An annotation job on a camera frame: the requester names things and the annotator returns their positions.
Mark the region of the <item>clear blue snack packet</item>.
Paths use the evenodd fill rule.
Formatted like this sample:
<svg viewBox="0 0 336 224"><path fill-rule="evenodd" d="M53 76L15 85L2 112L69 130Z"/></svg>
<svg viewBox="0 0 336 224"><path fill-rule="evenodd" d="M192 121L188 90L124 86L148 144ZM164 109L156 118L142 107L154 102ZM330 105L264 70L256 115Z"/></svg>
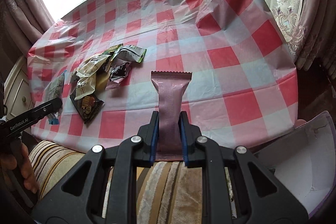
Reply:
<svg viewBox="0 0 336 224"><path fill-rule="evenodd" d="M60 123L60 116L63 112L63 89L65 83L66 71L63 71L59 76L53 79L45 90L44 102L49 102L54 99L60 101L60 105L56 106L55 111L47 115L50 125L58 125Z"/></svg>

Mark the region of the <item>pink snack bar packet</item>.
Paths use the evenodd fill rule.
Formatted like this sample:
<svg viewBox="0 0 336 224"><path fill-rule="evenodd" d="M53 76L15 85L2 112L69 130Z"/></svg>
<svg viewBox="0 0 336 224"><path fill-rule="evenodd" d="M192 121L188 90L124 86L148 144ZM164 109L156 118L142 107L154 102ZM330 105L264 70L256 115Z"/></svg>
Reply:
<svg viewBox="0 0 336 224"><path fill-rule="evenodd" d="M179 131L179 115L182 97L192 74L190 72L152 71L151 81L158 93L158 161L182 160L182 142Z"/></svg>

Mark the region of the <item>cream macadamia snack packet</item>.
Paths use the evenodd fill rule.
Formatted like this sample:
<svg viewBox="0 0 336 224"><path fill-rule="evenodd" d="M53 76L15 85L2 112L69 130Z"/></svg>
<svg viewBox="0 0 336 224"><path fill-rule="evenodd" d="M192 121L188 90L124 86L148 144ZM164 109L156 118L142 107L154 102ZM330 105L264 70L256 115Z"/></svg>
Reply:
<svg viewBox="0 0 336 224"><path fill-rule="evenodd" d="M76 84L75 100L91 95L96 89L96 73L111 57L109 54L96 54L83 61L72 73L70 83Z"/></svg>

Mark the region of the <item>cream cabinet door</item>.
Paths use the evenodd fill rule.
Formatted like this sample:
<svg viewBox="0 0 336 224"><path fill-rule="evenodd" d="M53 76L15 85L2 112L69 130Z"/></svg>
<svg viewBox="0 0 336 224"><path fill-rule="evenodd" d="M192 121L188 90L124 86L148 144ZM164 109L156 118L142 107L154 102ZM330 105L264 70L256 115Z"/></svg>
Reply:
<svg viewBox="0 0 336 224"><path fill-rule="evenodd" d="M34 107L31 99L27 70L27 59L19 57L5 80L5 99L7 120Z"/></svg>

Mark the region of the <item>striped velvet sofa cushion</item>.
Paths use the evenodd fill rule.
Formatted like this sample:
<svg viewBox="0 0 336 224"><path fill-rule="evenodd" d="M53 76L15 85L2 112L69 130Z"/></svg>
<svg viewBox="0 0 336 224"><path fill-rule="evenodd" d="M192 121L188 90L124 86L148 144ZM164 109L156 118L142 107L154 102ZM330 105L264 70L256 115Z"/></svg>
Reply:
<svg viewBox="0 0 336 224"><path fill-rule="evenodd" d="M119 146L93 147L38 202L32 212L37 223L136 223L136 171L153 163L145 158L138 136ZM203 169L203 220L233 223L223 148L200 136L195 139L196 166Z"/></svg>

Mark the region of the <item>white purple cardboard box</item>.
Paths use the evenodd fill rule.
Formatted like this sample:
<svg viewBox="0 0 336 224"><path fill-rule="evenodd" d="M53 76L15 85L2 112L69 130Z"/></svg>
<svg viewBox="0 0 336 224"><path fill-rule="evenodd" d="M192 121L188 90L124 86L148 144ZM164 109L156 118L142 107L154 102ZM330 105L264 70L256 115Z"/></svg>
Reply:
<svg viewBox="0 0 336 224"><path fill-rule="evenodd" d="M255 153L311 218L335 188L335 126L328 111Z"/></svg>

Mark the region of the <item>dark chocolate snack packet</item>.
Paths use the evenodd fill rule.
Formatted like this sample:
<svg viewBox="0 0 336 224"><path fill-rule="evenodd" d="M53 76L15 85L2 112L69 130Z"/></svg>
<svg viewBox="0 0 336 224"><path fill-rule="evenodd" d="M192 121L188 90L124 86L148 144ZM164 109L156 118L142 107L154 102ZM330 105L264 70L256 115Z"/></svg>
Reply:
<svg viewBox="0 0 336 224"><path fill-rule="evenodd" d="M104 101L98 99L94 93L84 96L78 100L75 100L75 95L76 91L73 91L70 95L70 99L84 124L88 124L95 118L104 106Z"/></svg>

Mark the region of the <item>green white snack packet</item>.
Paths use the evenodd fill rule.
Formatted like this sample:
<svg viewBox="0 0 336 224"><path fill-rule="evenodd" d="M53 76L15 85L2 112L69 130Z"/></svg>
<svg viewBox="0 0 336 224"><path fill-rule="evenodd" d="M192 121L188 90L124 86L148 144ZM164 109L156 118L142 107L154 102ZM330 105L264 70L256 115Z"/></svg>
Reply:
<svg viewBox="0 0 336 224"><path fill-rule="evenodd" d="M118 45L115 50L112 61L120 59L126 62L141 63L146 53L145 48L141 48L134 45Z"/></svg>

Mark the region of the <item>left pink drape curtain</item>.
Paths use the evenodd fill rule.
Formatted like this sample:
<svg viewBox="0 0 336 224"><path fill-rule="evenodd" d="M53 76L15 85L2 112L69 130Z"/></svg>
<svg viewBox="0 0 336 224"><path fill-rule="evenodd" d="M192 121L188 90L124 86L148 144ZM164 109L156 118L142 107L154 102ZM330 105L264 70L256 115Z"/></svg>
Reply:
<svg viewBox="0 0 336 224"><path fill-rule="evenodd" d="M43 0L1 0L1 40L25 56L54 22Z"/></svg>

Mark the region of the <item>pink drape curtain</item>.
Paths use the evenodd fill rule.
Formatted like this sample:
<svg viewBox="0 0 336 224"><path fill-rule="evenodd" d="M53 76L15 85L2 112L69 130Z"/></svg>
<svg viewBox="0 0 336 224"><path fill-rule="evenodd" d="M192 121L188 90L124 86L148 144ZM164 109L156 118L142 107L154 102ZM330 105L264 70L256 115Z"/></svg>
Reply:
<svg viewBox="0 0 336 224"><path fill-rule="evenodd" d="M297 69L307 71L321 59L335 78L335 0L303 0L289 49Z"/></svg>
<svg viewBox="0 0 336 224"><path fill-rule="evenodd" d="M1 40L25 56L54 22L43 0L1 0Z"/></svg>

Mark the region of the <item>red white checkered tablecloth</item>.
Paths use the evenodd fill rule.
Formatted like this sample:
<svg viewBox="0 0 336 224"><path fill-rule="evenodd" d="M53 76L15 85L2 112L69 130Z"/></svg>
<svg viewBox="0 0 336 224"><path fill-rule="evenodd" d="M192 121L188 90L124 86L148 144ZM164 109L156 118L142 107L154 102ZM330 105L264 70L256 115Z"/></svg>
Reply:
<svg viewBox="0 0 336 224"><path fill-rule="evenodd" d="M182 101L189 121L222 146L253 147L284 135L297 120L297 73L264 0L87 0L53 24L29 50L31 96L42 101L61 73L115 44L146 49L89 124L63 90L58 125L43 119L40 139L80 152L118 145L150 121L158 106L152 71L192 74Z"/></svg>

